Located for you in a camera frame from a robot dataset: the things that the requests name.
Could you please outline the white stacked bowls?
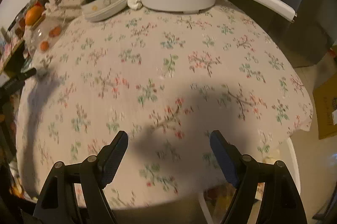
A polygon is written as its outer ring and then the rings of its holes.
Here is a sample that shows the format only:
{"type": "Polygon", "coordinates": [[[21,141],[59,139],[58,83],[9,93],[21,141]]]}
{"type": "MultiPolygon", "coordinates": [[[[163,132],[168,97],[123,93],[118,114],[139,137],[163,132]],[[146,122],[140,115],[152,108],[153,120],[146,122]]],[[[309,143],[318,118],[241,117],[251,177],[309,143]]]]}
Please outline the white stacked bowls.
{"type": "Polygon", "coordinates": [[[99,22],[108,19],[127,6],[127,0],[94,0],[86,3],[82,1],[80,7],[84,19],[90,22],[99,22]]]}

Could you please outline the cork jar lid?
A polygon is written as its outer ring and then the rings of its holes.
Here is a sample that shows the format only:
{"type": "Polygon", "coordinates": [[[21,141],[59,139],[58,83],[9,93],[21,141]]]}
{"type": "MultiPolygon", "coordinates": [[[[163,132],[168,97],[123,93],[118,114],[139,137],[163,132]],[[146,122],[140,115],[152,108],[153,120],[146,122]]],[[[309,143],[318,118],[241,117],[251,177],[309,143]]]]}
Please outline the cork jar lid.
{"type": "Polygon", "coordinates": [[[30,29],[35,30],[46,18],[45,14],[42,14],[37,21],[30,27],[30,29]]]}

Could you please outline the white plastic trash bin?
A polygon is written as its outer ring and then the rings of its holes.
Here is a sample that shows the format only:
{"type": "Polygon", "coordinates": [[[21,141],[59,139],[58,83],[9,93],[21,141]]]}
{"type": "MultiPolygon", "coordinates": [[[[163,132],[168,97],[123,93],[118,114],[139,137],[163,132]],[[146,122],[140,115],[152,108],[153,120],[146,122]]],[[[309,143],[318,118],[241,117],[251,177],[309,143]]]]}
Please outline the white plastic trash bin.
{"type": "Polygon", "coordinates": [[[298,160],[286,139],[261,162],[241,153],[241,179],[228,183],[211,149],[210,161],[221,177],[199,194],[207,223],[306,223],[300,198],[298,160]]]}

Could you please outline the small tangerine in jar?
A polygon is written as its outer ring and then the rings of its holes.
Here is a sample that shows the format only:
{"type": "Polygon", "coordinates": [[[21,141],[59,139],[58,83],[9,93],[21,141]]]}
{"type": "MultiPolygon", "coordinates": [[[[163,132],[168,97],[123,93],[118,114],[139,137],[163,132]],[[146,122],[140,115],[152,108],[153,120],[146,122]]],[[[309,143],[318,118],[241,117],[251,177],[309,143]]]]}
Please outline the small tangerine in jar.
{"type": "Polygon", "coordinates": [[[48,51],[48,50],[49,50],[49,47],[50,47],[50,45],[49,45],[49,42],[48,42],[48,41],[42,41],[42,42],[40,43],[40,45],[39,45],[39,48],[40,48],[40,51],[41,51],[41,52],[46,52],[46,51],[48,51]]]}

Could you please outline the floral tablecloth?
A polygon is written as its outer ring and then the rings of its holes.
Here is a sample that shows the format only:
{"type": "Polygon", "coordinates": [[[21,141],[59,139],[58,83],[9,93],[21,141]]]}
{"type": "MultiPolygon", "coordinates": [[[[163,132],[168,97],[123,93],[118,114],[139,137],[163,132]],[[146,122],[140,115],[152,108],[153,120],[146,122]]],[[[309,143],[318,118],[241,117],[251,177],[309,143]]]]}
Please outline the floral tablecloth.
{"type": "Polygon", "coordinates": [[[45,74],[26,81],[17,124],[19,176],[32,197],[56,162],[82,162],[121,130],[128,148],[104,190],[112,208],[222,184],[214,130],[261,161],[311,125],[310,96],[281,49],[227,0],[198,14],[79,16],[32,65],[45,74]]]}

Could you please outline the large orange fruit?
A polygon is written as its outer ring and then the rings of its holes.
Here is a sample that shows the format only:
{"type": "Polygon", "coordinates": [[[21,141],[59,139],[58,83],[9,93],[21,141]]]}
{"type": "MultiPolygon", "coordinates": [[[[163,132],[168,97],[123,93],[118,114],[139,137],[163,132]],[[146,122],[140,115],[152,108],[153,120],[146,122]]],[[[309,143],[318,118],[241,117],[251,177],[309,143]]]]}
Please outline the large orange fruit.
{"type": "Polygon", "coordinates": [[[32,26],[34,25],[39,18],[42,16],[44,8],[41,6],[33,6],[30,8],[25,15],[25,25],[32,26]]]}

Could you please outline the clear glass jar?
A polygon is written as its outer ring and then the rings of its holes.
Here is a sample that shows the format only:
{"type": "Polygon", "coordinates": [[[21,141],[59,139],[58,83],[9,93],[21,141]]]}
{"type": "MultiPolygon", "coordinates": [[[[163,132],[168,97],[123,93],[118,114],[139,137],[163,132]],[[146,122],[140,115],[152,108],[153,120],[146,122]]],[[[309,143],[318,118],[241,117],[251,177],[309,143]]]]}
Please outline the clear glass jar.
{"type": "Polygon", "coordinates": [[[39,48],[39,45],[42,41],[49,42],[50,50],[60,39],[61,35],[63,35],[63,32],[66,29],[66,25],[63,20],[51,17],[46,17],[45,20],[35,30],[30,29],[30,27],[31,26],[25,27],[23,40],[25,41],[27,52],[31,57],[33,57],[36,52],[45,53],[41,52],[39,48]],[[58,37],[50,38],[49,31],[54,29],[56,26],[60,26],[62,28],[61,34],[58,37]]]}

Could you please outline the garlic bulb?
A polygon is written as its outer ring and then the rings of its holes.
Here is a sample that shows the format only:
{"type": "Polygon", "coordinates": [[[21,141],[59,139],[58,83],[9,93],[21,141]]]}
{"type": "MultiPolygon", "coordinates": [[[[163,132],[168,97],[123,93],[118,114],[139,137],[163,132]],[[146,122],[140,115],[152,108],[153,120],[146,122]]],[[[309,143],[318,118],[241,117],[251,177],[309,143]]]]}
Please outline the garlic bulb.
{"type": "Polygon", "coordinates": [[[132,10],[139,10],[143,6],[141,0],[127,0],[127,5],[132,10]]]}

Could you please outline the lower cardboard box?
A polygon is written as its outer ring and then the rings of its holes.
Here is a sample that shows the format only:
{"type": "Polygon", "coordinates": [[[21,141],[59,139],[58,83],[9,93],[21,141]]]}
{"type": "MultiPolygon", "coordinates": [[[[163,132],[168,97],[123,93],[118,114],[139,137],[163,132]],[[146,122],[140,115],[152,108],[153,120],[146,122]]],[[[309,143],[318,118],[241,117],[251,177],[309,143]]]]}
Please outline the lower cardboard box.
{"type": "Polygon", "coordinates": [[[313,91],[318,121],[319,139],[336,135],[336,74],[328,78],[313,91]]]}

